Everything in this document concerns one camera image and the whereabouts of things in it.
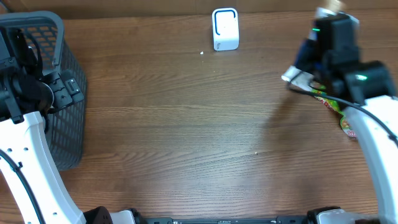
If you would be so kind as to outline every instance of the gray plastic basket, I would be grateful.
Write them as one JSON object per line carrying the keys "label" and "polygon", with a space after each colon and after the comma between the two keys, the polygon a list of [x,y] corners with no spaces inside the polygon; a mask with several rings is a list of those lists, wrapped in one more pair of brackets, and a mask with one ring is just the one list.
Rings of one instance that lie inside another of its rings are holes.
{"label": "gray plastic basket", "polygon": [[[86,96],[85,74],[63,38],[63,22],[59,16],[48,11],[3,14],[0,15],[0,26],[17,27],[29,32],[40,45],[43,74],[71,71]],[[27,37],[26,39],[37,52],[32,41]],[[46,138],[58,170],[71,169],[80,162],[83,155],[85,108],[86,98],[65,110],[49,115]]]}

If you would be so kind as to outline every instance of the green light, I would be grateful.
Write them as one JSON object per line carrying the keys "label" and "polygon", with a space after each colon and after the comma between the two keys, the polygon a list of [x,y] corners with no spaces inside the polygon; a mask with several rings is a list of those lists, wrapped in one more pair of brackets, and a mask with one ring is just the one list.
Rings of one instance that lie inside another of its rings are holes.
{"label": "green light", "polygon": [[361,80],[361,81],[365,81],[365,80],[368,79],[368,78],[367,78],[366,76],[364,76],[364,75],[355,75],[355,78],[356,78],[357,80]]}

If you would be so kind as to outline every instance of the wooden tabletop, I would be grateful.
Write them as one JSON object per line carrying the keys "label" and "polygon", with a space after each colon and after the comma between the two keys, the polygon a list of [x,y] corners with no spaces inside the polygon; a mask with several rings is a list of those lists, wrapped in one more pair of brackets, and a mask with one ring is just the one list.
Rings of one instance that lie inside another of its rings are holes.
{"label": "wooden tabletop", "polygon": [[[398,75],[396,10],[352,11],[364,60]],[[84,156],[61,176],[83,211],[259,218],[338,205],[376,213],[361,149],[280,76],[313,12],[240,14],[238,50],[213,50],[210,16],[65,21],[88,79]],[[0,178],[0,222],[22,217]]]}

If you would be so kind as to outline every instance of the brown wall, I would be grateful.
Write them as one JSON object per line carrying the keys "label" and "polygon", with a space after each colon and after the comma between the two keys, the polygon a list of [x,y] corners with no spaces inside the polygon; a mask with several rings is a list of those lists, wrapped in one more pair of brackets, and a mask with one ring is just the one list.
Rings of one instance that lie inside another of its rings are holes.
{"label": "brown wall", "polygon": [[[312,11],[321,0],[4,0],[15,11],[49,10],[64,19],[211,14],[218,7],[238,12]],[[345,0],[350,9],[397,8],[398,0]]]}

